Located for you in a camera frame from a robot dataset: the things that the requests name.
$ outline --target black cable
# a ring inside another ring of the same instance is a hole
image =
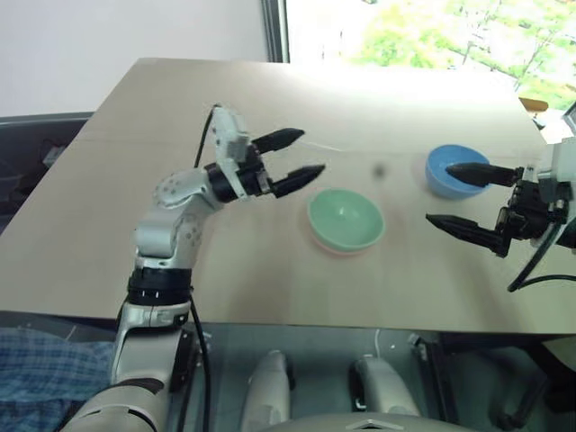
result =
[[[512,283],[508,286],[508,291],[510,293],[513,293],[514,291],[517,291],[522,287],[522,283],[526,280],[528,275],[530,275],[532,270],[534,270],[534,267],[538,265],[542,257],[550,248],[550,246],[553,245],[554,242],[556,241],[556,236],[558,235],[558,232],[560,232],[561,227],[562,224],[560,222],[556,222],[552,226],[552,229],[550,229],[548,236],[544,239],[540,247],[530,258],[530,261],[528,261],[528,263],[525,265],[522,271],[518,274],[518,276],[516,276],[516,279],[514,279],[514,281],[512,281]]]
[[[200,159],[202,158],[202,153],[204,150],[204,143],[206,141],[206,135],[208,134],[208,128],[210,128],[210,122],[212,121],[212,115],[214,113],[214,108],[219,107],[215,104],[208,113],[206,118],[206,123],[202,129],[202,136],[200,137],[200,144],[196,150],[196,157],[194,158],[194,168],[200,165]],[[194,299],[190,295],[190,312],[194,320],[194,328],[196,329],[196,336],[198,337],[198,342],[200,343],[200,349],[202,350],[202,366],[204,368],[204,405],[202,414],[202,432],[210,432],[210,411],[211,411],[211,397],[212,397],[212,375],[210,372],[210,358],[208,357],[208,348],[206,346],[206,339],[204,338],[204,332],[202,330],[202,323],[198,317],[198,311],[194,305]],[[188,402],[190,401],[190,394],[192,393],[192,379],[189,379],[186,383],[184,389],[184,396],[182,398],[182,405],[180,407],[180,413],[178,414],[178,423],[176,426],[176,431],[183,432],[186,420],[186,411],[188,409]]]
[[[576,282],[576,276],[572,276],[569,274],[547,274],[546,276],[533,277],[532,279],[526,279],[518,287],[518,289],[524,288],[525,286],[529,286],[529,285],[533,285],[533,284],[539,284],[541,282],[546,282],[546,281],[572,281],[572,282]]]

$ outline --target table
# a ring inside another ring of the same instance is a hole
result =
[[[518,99],[490,75],[394,67],[139,60],[0,237],[0,308],[115,317],[133,266],[131,233],[156,183],[192,165],[214,103],[241,113],[254,137],[306,130],[298,145],[266,155],[273,176],[328,167],[298,193],[234,202],[209,221],[193,272],[203,320],[576,333],[569,283],[506,291],[534,252],[528,242],[501,259],[424,219],[452,213],[493,227],[509,189],[443,200],[427,190],[424,162],[445,143],[499,165],[536,160],[545,144]],[[209,150],[202,162],[212,162]],[[360,256],[333,257],[310,238],[305,203],[329,186],[382,209],[387,232]],[[535,274],[572,269],[572,254],[555,247]]]

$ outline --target floor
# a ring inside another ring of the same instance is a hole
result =
[[[295,419],[349,412],[348,367],[362,355],[375,354],[374,329],[207,325],[205,330],[211,334],[213,432],[238,431],[248,378],[258,360],[272,349],[285,352],[294,367]],[[437,418],[429,376],[419,367],[408,342],[411,334],[382,330],[381,355],[405,380],[423,415]],[[460,424],[483,432],[500,431],[491,423],[494,408],[508,406],[512,410],[536,369],[532,360],[515,348],[456,355],[448,359],[448,365]],[[197,402],[201,393],[200,388],[195,390],[197,399],[191,404],[187,430],[194,425],[200,430]],[[554,415],[540,403],[521,430],[573,432],[575,421],[574,413]]]

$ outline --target green bowl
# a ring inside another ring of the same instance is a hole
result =
[[[327,189],[308,203],[316,239],[336,252],[353,253],[376,243],[386,226],[378,207],[360,193]]]

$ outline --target blue plaid fabric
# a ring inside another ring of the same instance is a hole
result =
[[[0,328],[0,430],[55,430],[75,401],[108,385],[113,343]]]

